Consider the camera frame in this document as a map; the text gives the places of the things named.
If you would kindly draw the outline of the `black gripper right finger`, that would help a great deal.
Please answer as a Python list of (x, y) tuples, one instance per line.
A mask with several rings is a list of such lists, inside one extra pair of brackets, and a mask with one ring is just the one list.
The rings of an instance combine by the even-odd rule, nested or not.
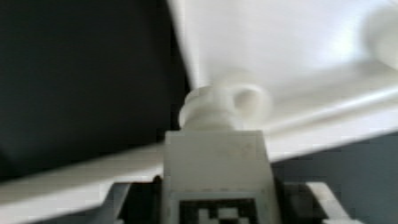
[(276, 190), (283, 224), (363, 224), (325, 182), (276, 180)]

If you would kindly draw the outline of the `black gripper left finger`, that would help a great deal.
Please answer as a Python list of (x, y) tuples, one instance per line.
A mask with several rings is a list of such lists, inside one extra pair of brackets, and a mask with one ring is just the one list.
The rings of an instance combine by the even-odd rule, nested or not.
[(94, 213), (94, 224), (160, 224), (162, 177), (149, 182), (117, 182)]

